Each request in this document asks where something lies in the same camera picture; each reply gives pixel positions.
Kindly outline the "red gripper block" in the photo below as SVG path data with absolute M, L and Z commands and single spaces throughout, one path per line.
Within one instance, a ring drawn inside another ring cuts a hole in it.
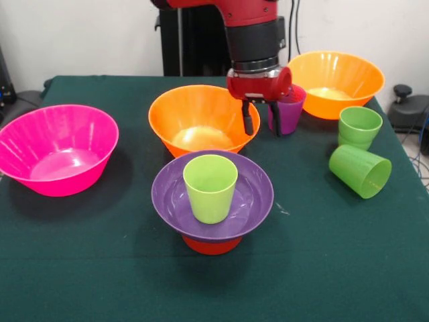
M 282 134 L 278 102 L 287 95 L 292 85 L 292 73 L 288 67 L 277 66 L 273 70 L 258 73 L 239 73 L 232 68 L 227 73 L 227 88 L 236 99 L 242 100 L 242 116 L 245 133 L 253 135 L 253 122 L 249 113 L 248 100 L 272 101 L 271 127 L 277 137 Z

